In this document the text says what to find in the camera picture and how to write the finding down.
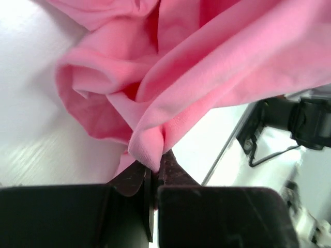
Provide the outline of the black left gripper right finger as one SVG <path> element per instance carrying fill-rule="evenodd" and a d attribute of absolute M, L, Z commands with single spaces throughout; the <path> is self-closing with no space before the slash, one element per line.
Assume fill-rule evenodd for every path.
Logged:
<path fill-rule="evenodd" d="M 281 196 L 263 187 L 203 187 L 165 153 L 158 175 L 160 247 L 298 247 Z"/>

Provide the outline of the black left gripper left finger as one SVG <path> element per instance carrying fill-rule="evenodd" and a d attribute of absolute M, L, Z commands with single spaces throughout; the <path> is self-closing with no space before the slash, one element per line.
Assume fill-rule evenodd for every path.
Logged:
<path fill-rule="evenodd" d="M 151 186 L 134 162 L 106 184 L 1 188 L 1 247 L 148 247 Z"/>

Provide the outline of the light pink t-shirt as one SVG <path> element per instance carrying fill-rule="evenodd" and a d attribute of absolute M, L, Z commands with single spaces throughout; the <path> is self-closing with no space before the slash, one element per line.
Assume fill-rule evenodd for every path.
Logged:
<path fill-rule="evenodd" d="M 330 1 L 51 1 L 88 30 L 58 95 L 93 138 L 153 171 L 210 109 L 330 82 Z"/>

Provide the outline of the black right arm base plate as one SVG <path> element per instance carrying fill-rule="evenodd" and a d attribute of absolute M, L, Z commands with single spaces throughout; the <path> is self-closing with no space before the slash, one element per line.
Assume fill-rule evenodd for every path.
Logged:
<path fill-rule="evenodd" d="M 270 154 L 255 162 L 257 151 L 257 141 L 265 127 L 276 128 L 279 130 L 290 131 L 294 122 L 295 112 L 298 103 L 281 98 L 268 98 L 258 101 L 248 118 L 240 128 L 236 139 L 241 145 L 244 153 L 249 156 L 248 165 L 251 168 L 282 155 L 288 151 L 299 148 L 299 145 L 291 146 L 284 151 Z"/>

